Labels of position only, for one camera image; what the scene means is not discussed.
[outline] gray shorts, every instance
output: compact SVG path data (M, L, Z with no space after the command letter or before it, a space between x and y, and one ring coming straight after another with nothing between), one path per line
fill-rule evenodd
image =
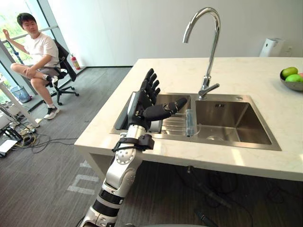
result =
M39 72L49 75L49 76L58 76L59 73L54 70L53 68L48 68L48 67L42 67L40 69L38 69Z

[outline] white sneaker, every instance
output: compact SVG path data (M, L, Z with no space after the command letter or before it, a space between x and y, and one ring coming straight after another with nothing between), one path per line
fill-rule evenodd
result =
M53 86L55 86L55 82L57 82L58 81L58 77L57 76L52 76L52 84L53 84Z
M59 113L59 111L60 110L57 107L48 108L47 114L44 116L44 119L47 119L47 120L53 119L57 115L57 113Z

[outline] robotic arm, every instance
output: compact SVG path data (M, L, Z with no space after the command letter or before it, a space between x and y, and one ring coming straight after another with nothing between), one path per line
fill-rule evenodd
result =
M139 91L133 92L127 110L128 131L112 149L115 158L109 167L102 189L86 213L81 227L114 227L118 211L134 182L137 168L142 163L142 151L153 149L151 135L145 134L152 121L175 114L187 100L181 98L169 104L155 105L160 88L157 75L150 69Z

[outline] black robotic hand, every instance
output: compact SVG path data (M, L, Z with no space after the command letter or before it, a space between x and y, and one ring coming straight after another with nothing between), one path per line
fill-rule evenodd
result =
M153 69L150 69L140 87L140 90L133 93L128 106L128 126L135 124L148 130L152 121L168 118L180 110L187 102L181 98L176 102L155 105L160 88L157 88L159 81Z

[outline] white wall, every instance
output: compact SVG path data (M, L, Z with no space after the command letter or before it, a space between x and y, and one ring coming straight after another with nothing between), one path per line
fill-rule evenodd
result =
M196 23L201 8L221 18L216 57L258 56L266 38L282 38L281 56L303 56L302 0L48 0L71 52L82 66L133 65L139 58L208 57L214 21Z

